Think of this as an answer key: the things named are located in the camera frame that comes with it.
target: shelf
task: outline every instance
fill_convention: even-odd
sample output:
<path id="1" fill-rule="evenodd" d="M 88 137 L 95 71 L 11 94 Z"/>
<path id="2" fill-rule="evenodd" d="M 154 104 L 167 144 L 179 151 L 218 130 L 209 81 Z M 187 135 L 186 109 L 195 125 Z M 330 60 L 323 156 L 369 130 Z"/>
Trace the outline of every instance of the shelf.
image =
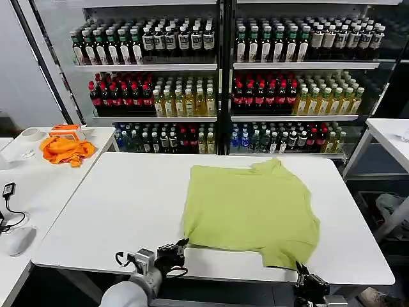
<path id="1" fill-rule="evenodd" d="M 217 117 L 93 117 L 94 125 L 110 126 L 112 123 L 214 123 Z"/>
<path id="2" fill-rule="evenodd" d="M 276 62 L 276 63 L 233 63 L 235 70 L 245 69 L 376 69 L 379 62 Z"/>
<path id="3" fill-rule="evenodd" d="M 324 159 L 344 159 L 343 153 L 230 153 L 250 157 L 314 157 Z"/>
<path id="4" fill-rule="evenodd" d="M 83 65 L 75 67 L 82 72 L 179 72 L 216 70 L 217 64 Z"/>
<path id="5" fill-rule="evenodd" d="M 384 4 L 398 5 L 402 0 L 237 0 L 237 4 L 282 3 L 282 4 Z"/>
<path id="6" fill-rule="evenodd" d="M 232 116 L 232 122 L 350 122 L 358 115 Z"/>

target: drink display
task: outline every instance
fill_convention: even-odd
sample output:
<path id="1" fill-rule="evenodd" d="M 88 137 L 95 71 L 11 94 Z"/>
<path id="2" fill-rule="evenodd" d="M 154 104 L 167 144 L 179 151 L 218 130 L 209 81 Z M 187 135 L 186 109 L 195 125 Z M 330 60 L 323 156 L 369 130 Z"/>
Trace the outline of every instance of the drink display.
<path id="1" fill-rule="evenodd" d="M 235 61 L 375 59 L 385 36 L 385 26 L 366 19 L 367 22 L 356 19 L 351 23 L 347 17 L 237 18 Z"/>
<path id="2" fill-rule="evenodd" d="M 365 88 L 353 77 L 346 70 L 322 75 L 237 73 L 231 109 L 233 114 L 354 115 Z"/>
<path id="3" fill-rule="evenodd" d="M 233 123 L 231 154 L 342 154 L 346 132 L 337 122 Z"/>
<path id="4" fill-rule="evenodd" d="M 214 63 L 213 19 L 88 19 L 70 32 L 76 65 Z"/>
<path id="5" fill-rule="evenodd" d="M 99 116 L 216 116 L 212 77 L 101 73 L 88 84 Z"/>
<path id="6" fill-rule="evenodd" d="M 214 123 L 116 123 L 122 152 L 216 154 Z"/>

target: red bottle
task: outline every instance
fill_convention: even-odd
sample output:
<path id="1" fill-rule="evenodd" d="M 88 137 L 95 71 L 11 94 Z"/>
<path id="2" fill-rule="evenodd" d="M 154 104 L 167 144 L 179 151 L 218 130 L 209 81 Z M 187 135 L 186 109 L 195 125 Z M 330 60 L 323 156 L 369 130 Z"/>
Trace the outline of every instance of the red bottle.
<path id="1" fill-rule="evenodd" d="M 245 91 L 244 95 L 244 102 L 245 102 L 245 108 L 246 109 L 251 109 L 253 102 L 254 102 L 254 94 L 253 94 L 253 83 L 250 82 L 247 85 L 247 90 Z"/>
<path id="2" fill-rule="evenodd" d="M 286 102 L 286 87 L 287 82 L 282 80 L 278 93 L 275 96 L 275 113 L 277 114 L 283 114 L 284 103 Z"/>
<path id="3" fill-rule="evenodd" d="M 264 106 L 264 83 L 260 83 L 258 91 L 256 92 L 256 97 L 254 98 L 254 107 L 256 109 L 261 109 Z"/>

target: bottle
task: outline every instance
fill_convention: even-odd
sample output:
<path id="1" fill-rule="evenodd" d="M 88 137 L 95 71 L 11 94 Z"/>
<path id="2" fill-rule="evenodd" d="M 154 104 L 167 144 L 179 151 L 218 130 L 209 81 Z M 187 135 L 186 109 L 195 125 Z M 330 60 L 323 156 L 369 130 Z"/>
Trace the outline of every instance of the bottle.
<path id="1" fill-rule="evenodd" d="M 316 28 L 316 31 L 314 31 L 312 37 L 311 37 L 311 46 L 309 48 L 309 58 L 310 59 L 319 59 L 320 58 L 320 50 L 321 50 L 321 45 L 322 41 L 324 38 L 324 32 L 322 31 L 324 26 L 322 24 L 319 24 Z"/>
<path id="2" fill-rule="evenodd" d="M 284 131 L 282 133 L 281 139 L 279 141 L 280 147 L 279 147 L 279 153 L 283 154 L 286 151 L 287 148 L 287 138 L 288 138 L 288 132 Z"/>
<path id="3" fill-rule="evenodd" d="M 283 36 L 284 26 L 277 26 L 277 30 L 275 32 L 274 49 L 272 53 L 273 62 L 280 62 L 281 60 L 282 46 L 284 44 L 284 41 L 282 40 Z"/>
<path id="4" fill-rule="evenodd" d="M 298 150 L 303 150 L 306 141 L 307 141 L 307 131 L 302 131 L 302 132 L 298 135 L 297 149 L 298 149 Z"/>
<path id="5" fill-rule="evenodd" d="M 108 46 L 104 39 L 102 38 L 101 31 L 100 30 L 94 30 L 92 31 L 95 37 L 95 49 L 96 52 L 98 53 L 98 56 L 100 58 L 101 64 L 102 65 L 108 65 Z"/>
<path id="6" fill-rule="evenodd" d="M 192 90 L 190 88 L 187 88 L 185 93 L 186 93 L 185 99 L 186 116 L 194 117 L 194 101 L 192 96 Z"/>
<path id="7" fill-rule="evenodd" d="M 345 91 L 345 95 L 343 98 L 341 98 L 341 103 L 338 107 L 337 113 L 338 115 L 345 115 L 350 104 L 351 104 L 351 99 L 352 99 L 352 93 L 353 93 L 353 88 L 347 88 Z"/>
<path id="8" fill-rule="evenodd" d="M 336 134 L 331 131 L 325 140 L 323 146 L 321 147 L 322 154 L 330 154 L 333 151 L 334 143 L 336 142 Z"/>
<path id="9" fill-rule="evenodd" d="M 235 42 L 235 59 L 239 63 L 245 61 L 245 26 L 238 27 Z"/>
<path id="10" fill-rule="evenodd" d="M 182 57 L 188 57 L 190 54 L 190 34 L 186 31 L 186 27 L 180 27 L 178 36 L 179 48 Z"/>
<path id="11" fill-rule="evenodd" d="M 317 115 L 325 115 L 327 112 L 327 108 L 329 105 L 329 98 L 331 94 L 331 89 L 330 88 L 325 88 L 322 98 L 319 100 L 316 108 L 315 108 L 315 113 Z"/>
<path id="12" fill-rule="evenodd" d="M 305 60 L 305 55 L 307 54 L 309 45 L 309 32 L 311 30 L 310 26 L 304 26 L 302 28 L 301 39 L 298 42 L 297 47 L 297 62 L 303 62 Z"/>
<path id="13" fill-rule="evenodd" d="M 313 88 L 313 93 L 311 94 L 311 98 L 305 107 L 305 113 L 307 115 L 315 115 L 315 109 L 318 104 L 318 94 L 320 93 L 319 88 Z"/>
<path id="14" fill-rule="evenodd" d="M 358 46 L 358 43 L 360 41 L 361 37 L 361 32 L 360 32 L 361 26 L 355 26 L 353 32 L 350 33 L 348 37 L 348 41 L 346 43 L 346 53 L 348 58 L 353 59 L 355 57 L 355 51 Z"/>
<path id="15" fill-rule="evenodd" d="M 109 54 L 112 59 L 113 65 L 120 64 L 120 46 L 119 43 L 115 40 L 114 31 L 112 29 L 108 29 L 105 32 L 108 36 L 108 50 Z"/>
<path id="16" fill-rule="evenodd" d="M 294 60 L 295 47 L 297 46 L 297 26 L 291 26 L 288 33 L 286 51 L 285 51 L 285 61 L 292 62 Z"/>
<path id="17" fill-rule="evenodd" d="M 335 24 L 331 24 L 328 30 L 326 30 L 324 33 L 324 38 L 321 47 L 322 59 L 331 58 L 332 46 L 334 44 L 335 37 L 336 37 Z"/>
<path id="18" fill-rule="evenodd" d="M 143 64 L 141 37 L 139 36 L 138 29 L 131 29 L 130 34 L 132 38 L 132 50 L 134 52 L 135 63 Z"/>
<path id="19" fill-rule="evenodd" d="M 151 152 L 151 141 L 149 140 L 148 133 L 142 133 L 143 148 L 145 152 Z"/>
<path id="20" fill-rule="evenodd" d="M 87 52 L 89 62 L 91 65 L 98 65 L 98 53 L 96 52 L 95 44 L 92 41 L 89 30 L 83 30 L 82 35 L 85 40 L 85 51 Z"/>
<path id="21" fill-rule="evenodd" d="M 339 139 L 336 140 L 335 144 L 333 145 L 333 151 L 335 154 L 341 154 L 343 152 L 343 146 L 345 143 L 346 132 L 341 131 L 339 135 Z"/>
<path id="22" fill-rule="evenodd" d="M 260 62 L 265 63 L 270 60 L 270 47 L 271 47 L 271 27 L 265 26 L 263 32 L 263 39 L 260 43 L 261 45 L 261 60 Z"/>
<path id="23" fill-rule="evenodd" d="M 153 101 L 155 104 L 156 116 L 166 117 L 166 110 L 165 107 L 162 105 L 162 99 L 160 98 L 158 90 L 153 90 Z"/>
<path id="24" fill-rule="evenodd" d="M 304 109 L 305 109 L 305 106 L 307 105 L 307 97 L 308 97 L 308 89 L 302 88 L 300 99 L 296 105 L 296 108 L 294 108 L 296 115 L 305 115 Z"/>
<path id="25" fill-rule="evenodd" d="M 259 148 L 259 141 L 260 141 L 260 131 L 258 129 L 254 130 L 254 134 L 251 137 L 250 145 L 249 145 L 249 152 L 252 154 L 258 153 Z"/>
<path id="26" fill-rule="evenodd" d="M 375 33 L 373 34 L 371 43 L 369 44 L 369 47 L 367 49 L 368 59 L 379 58 L 379 47 L 381 46 L 382 38 L 385 36 L 385 34 L 383 34 L 384 31 L 385 26 L 375 26 Z"/>
<path id="27" fill-rule="evenodd" d="M 349 110 L 347 110 L 348 114 L 351 115 L 357 114 L 359 105 L 362 102 L 362 94 L 364 93 L 364 91 L 365 91 L 364 88 L 357 89 L 357 93 L 355 94 L 355 97 L 353 98 L 352 103 L 350 104 Z"/>

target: black cable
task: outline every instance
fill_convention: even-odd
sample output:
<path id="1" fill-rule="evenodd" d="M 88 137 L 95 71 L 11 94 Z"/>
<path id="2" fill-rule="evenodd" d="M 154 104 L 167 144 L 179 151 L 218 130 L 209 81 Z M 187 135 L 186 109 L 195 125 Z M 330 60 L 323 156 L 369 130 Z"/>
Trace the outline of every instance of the black cable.
<path id="1" fill-rule="evenodd" d="M 11 213 L 22 214 L 23 217 L 22 217 L 22 219 L 20 221 L 18 221 L 17 223 L 15 223 L 13 225 L 4 225 L 3 227 L 0 228 L 0 232 L 8 232 L 11 227 L 17 226 L 18 224 L 23 222 L 23 220 L 26 218 L 26 214 L 24 212 L 13 211 L 12 209 L 10 209 L 9 204 L 8 204 L 8 198 L 6 198 L 6 209 L 9 210 Z"/>

